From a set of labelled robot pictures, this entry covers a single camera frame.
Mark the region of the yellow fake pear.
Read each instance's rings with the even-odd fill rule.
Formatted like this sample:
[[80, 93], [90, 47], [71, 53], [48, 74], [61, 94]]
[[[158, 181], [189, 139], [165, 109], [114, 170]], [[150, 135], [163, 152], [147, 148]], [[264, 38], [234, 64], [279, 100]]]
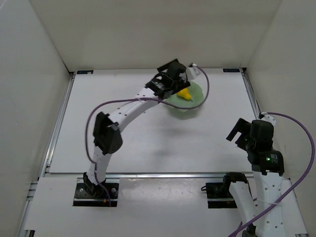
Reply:
[[187, 101], [192, 101], [192, 95], [190, 94], [188, 88], [184, 88], [180, 90], [179, 92], [176, 93], [176, 95]]

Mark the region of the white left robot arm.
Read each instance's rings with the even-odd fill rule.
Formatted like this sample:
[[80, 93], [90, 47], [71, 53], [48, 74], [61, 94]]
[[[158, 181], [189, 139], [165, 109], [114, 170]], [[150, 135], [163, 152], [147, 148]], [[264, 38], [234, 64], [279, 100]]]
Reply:
[[112, 154], [123, 144], [121, 134], [124, 129], [149, 108], [189, 87], [191, 79], [192, 66], [173, 60], [161, 66], [135, 98], [123, 100], [123, 105], [109, 114], [97, 114], [93, 128], [94, 154], [88, 157], [91, 166], [83, 175], [85, 190], [89, 195], [94, 198], [110, 197], [103, 183]]

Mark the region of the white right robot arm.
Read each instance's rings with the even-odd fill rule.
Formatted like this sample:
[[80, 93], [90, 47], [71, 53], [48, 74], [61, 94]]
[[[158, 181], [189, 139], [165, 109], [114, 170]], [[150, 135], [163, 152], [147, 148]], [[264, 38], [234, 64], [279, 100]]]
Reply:
[[239, 118], [226, 139], [232, 141], [237, 133], [240, 136], [235, 144], [247, 153], [256, 198], [252, 196], [245, 174], [226, 173], [224, 188], [232, 195], [241, 217], [241, 224], [231, 236], [242, 233], [244, 237], [284, 237], [280, 200], [284, 160], [281, 152], [273, 149], [274, 125], [262, 119], [248, 122]]

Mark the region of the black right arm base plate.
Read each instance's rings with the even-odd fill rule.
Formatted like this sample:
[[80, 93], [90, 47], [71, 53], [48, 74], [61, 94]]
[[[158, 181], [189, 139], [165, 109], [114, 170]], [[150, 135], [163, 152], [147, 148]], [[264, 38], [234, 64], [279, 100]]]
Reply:
[[236, 202], [229, 191], [224, 189], [223, 183], [205, 183], [203, 187], [207, 195], [209, 209], [234, 209]]

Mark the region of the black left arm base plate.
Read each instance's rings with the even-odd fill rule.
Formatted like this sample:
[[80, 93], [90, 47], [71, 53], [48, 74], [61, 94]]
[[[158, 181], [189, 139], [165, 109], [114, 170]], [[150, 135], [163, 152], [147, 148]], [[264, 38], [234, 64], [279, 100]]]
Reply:
[[119, 195], [119, 179], [107, 179], [102, 182], [104, 188], [99, 187], [92, 193], [83, 179], [77, 179], [77, 185], [73, 198], [73, 206], [80, 207], [117, 207]]

